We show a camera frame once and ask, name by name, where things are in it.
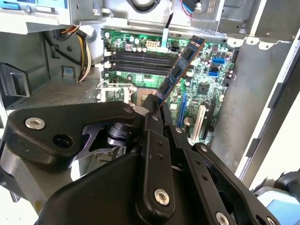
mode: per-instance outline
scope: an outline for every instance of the green circuit board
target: green circuit board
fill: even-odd
[[[188,42],[169,38],[167,47],[161,48],[161,37],[105,31],[105,49],[112,52],[112,69],[105,72],[105,79],[116,85],[133,84],[136,91],[130,103],[140,105],[148,94],[155,93]],[[205,43],[167,99],[173,123],[185,129],[191,144],[211,143],[226,89],[235,79],[233,69],[238,52],[238,48],[226,44]],[[122,90],[106,96],[106,101],[123,100]]]

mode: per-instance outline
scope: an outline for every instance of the hex bolt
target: hex bolt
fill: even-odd
[[[268,222],[269,222],[271,225],[276,225],[276,223],[274,222],[274,220],[272,220],[270,217],[267,217],[267,220],[268,220]]]
[[[228,219],[226,218],[226,216],[224,216],[223,213],[217,212],[216,213],[216,218],[217,218],[217,221],[219,222],[219,224],[221,224],[221,225],[229,225]]]
[[[132,110],[127,106],[124,107],[124,111],[127,113],[132,113]]]
[[[175,128],[175,130],[180,134],[182,133],[182,130],[179,127]]]
[[[204,145],[201,145],[201,149],[205,152],[207,152],[207,148]]]
[[[33,130],[41,130],[46,126],[45,122],[42,119],[36,117],[30,117],[25,120],[25,125]]]
[[[169,195],[163,189],[156,189],[154,191],[155,200],[161,205],[168,205],[170,203]]]
[[[158,121],[158,117],[156,115],[152,115],[152,119],[154,119],[155,121]]]

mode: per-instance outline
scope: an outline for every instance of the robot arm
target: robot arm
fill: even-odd
[[[72,182],[72,162],[95,153],[94,142],[126,153]],[[105,102],[15,111],[0,155],[1,184],[31,202],[36,225],[279,225],[208,146],[188,143],[154,95],[135,109]]]

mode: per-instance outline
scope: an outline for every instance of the sata port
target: sata port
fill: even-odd
[[[222,58],[213,58],[212,59],[212,63],[216,63],[216,64],[225,64],[226,60],[222,59]]]
[[[216,72],[209,72],[208,75],[209,75],[209,76],[217,77],[217,76],[219,75],[219,73],[216,73]]]
[[[218,67],[211,67],[211,68],[210,68],[210,71],[211,71],[211,72],[217,72],[217,73],[218,73],[218,72],[219,72],[219,68],[218,68]]]

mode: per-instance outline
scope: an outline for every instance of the ventilation grille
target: ventilation grille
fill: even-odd
[[[216,0],[210,0],[210,3],[207,8],[207,13],[214,13],[216,8],[217,1]]]
[[[51,82],[29,98],[19,102],[22,105],[51,106],[82,103],[90,86]]]

